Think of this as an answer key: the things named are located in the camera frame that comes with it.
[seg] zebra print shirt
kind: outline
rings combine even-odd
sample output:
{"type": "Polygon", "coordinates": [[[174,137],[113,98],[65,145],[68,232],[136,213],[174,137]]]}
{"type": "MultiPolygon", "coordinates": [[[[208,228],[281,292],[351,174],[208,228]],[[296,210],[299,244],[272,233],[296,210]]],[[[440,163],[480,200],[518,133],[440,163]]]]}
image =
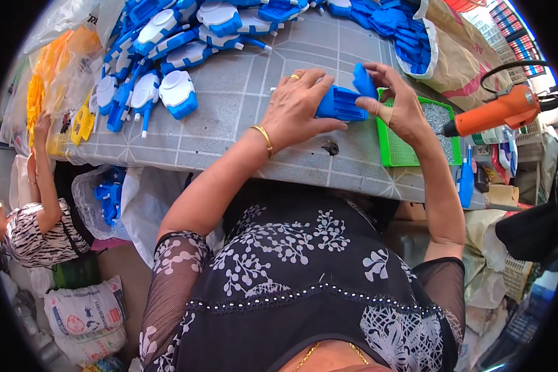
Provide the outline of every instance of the zebra print shirt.
{"type": "Polygon", "coordinates": [[[78,257],[68,240],[63,224],[81,252],[89,250],[89,244],[78,234],[70,218],[70,208],[64,198],[60,198],[62,219],[45,235],[39,230],[37,211],[43,207],[40,203],[25,204],[11,212],[3,246],[13,259],[24,267],[50,267],[78,257]]]}

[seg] green plastic basket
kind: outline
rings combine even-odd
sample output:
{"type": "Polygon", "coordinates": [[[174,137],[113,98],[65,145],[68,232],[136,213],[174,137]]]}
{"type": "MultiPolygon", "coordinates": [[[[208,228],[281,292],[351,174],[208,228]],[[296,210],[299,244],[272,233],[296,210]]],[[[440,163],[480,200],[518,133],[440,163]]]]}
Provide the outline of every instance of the green plastic basket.
{"type": "MultiPolygon", "coordinates": [[[[379,97],[382,95],[383,91],[384,89],[379,89],[379,97]]],[[[449,110],[450,119],[454,119],[454,112],[451,106],[424,97],[418,97],[418,101],[420,104],[430,103],[446,107],[449,110]]],[[[392,107],[393,99],[389,98],[384,105],[392,107]]],[[[419,165],[418,157],[414,149],[394,134],[394,131],[387,127],[379,117],[376,117],[376,126],[379,131],[380,157],[382,158],[384,167],[416,167],[419,165]]],[[[454,160],[450,162],[449,165],[460,166],[463,160],[459,138],[453,137],[450,138],[450,141],[453,145],[454,160]]]]}

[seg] hand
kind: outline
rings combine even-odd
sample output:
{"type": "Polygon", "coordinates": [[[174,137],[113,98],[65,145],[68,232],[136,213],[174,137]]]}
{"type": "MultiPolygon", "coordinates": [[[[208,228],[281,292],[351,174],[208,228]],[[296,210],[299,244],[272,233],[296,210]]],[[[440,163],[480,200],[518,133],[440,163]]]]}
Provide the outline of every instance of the hand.
{"type": "Polygon", "coordinates": [[[319,69],[296,70],[294,74],[300,78],[284,77],[279,81],[259,124],[267,131],[275,153],[317,134],[348,128],[337,119],[314,119],[322,97],[335,79],[319,69]]]}
{"type": "Polygon", "coordinates": [[[52,125],[52,116],[47,114],[45,111],[42,111],[37,118],[37,122],[35,123],[35,127],[33,129],[34,133],[34,143],[37,144],[35,148],[39,146],[43,146],[47,143],[47,136],[50,132],[50,126],[52,125]]]}
{"type": "Polygon", "coordinates": [[[382,63],[364,63],[365,69],[374,81],[375,87],[387,87],[380,97],[380,102],[370,97],[360,97],[356,106],[378,115],[394,133],[414,149],[419,146],[425,136],[434,132],[426,121],[422,107],[415,91],[405,83],[393,67],[382,63]],[[394,98],[393,108],[382,104],[394,98]]]}
{"type": "Polygon", "coordinates": [[[37,163],[35,161],[35,149],[33,148],[27,159],[27,178],[30,182],[37,182],[37,163]]]}

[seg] pile of screws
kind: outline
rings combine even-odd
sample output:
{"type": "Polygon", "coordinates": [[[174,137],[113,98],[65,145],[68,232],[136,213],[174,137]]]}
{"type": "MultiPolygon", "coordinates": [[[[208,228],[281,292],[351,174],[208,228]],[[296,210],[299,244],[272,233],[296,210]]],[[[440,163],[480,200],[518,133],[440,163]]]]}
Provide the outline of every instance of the pile of screws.
{"type": "Polygon", "coordinates": [[[446,160],[449,164],[453,163],[453,145],[450,142],[450,138],[446,138],[440,134],[442,127],[450,121],[449,110],[437,104],[423,103],[421,106],[422,111],[424,111],[424,116],[426,116],[426,121],[440,141],[446,160]]]}

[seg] red basket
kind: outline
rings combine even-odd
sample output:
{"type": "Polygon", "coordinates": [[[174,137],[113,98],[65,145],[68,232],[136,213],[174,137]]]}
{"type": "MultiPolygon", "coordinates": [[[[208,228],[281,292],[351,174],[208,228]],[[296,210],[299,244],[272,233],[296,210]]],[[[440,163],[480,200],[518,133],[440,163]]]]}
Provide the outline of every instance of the red basket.
{"type": "Polygon", "coordinates": [[[451,8],[459,13],[468,12],[477,7],[484,7],[486,5],[485,0],[445,0],[445,3],[449,4],[451,8]]]}

